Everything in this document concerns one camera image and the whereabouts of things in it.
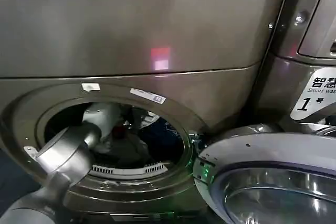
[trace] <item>stacked washing machine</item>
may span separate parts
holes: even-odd
[[[1,147],[43,183],[34,153],[109,108],[71,209],[139,221],[208,204],[227,223],[333,223],[335,6],[0,0]],[[242,111],[255,125],[233,129]]]

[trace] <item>white label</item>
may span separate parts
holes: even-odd
[[[336,68],[322,68],[310,77],[290,117],[294,120],[311,114],[336,102]]]
[[[153,94],[153,93],[150,93],[150,92],[146,92],[146,91],[143,91],[141,89],[131,89],[130,92],[132,94],[135,94],[135,95],[139,96],[139,97],[151,100],[151,101],[159,103],[159,104],[164,103],[164,101],[166,100],[165,97],[162,97],[158,94]]]
[[[84,91],[99,91],[100,86],[98,83],[82,83],[82,88]]]

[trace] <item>washing machine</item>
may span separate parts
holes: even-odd
[[[225,223],[333,223],[334,0],[0,6],[1,148],[20,166],[43,183],[34,153],[114,112],[69,208],[114,221],[210,206]]]
[[[256,124],[196,159],[196,187],[226,223],[334,223],[334,2],[284,0],[244,115]]]
[[[43,183],[34,153],[108,108],[105,140],[127,131],[128,145],[102,140],[66,205],[115,221],[193,216],[207,205],[195,157],[236,125],[281,3],[0,0],[1,148]]]

